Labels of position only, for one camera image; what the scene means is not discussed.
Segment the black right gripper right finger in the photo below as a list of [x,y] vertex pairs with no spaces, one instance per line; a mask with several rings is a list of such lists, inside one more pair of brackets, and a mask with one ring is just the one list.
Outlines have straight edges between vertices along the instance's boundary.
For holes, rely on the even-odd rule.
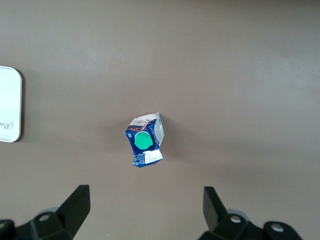
[[263,227],[252,223],[242,211],[227,209],[212,186],[203,188],[203,215],[208,227],[201,240],[300,240],[290,225],[267,221]]

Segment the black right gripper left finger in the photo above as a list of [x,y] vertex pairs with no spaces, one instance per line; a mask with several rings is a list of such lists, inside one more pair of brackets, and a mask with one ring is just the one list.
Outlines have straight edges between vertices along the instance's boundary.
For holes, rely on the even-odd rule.
[[2,240],[72,240],[91,209],[90,186],[79,185],[58,208],[41,211],[25,224],[0,221]]

